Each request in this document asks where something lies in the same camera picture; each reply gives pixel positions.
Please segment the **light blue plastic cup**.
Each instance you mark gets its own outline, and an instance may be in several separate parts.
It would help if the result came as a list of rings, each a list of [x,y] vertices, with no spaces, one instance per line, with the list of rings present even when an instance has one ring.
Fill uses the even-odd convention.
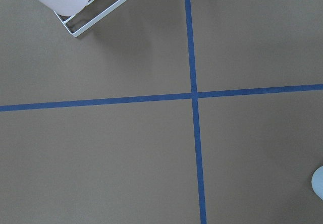
[[[311,185],[314,193],[323,200],[323,166],[320,166],[313,173]]]

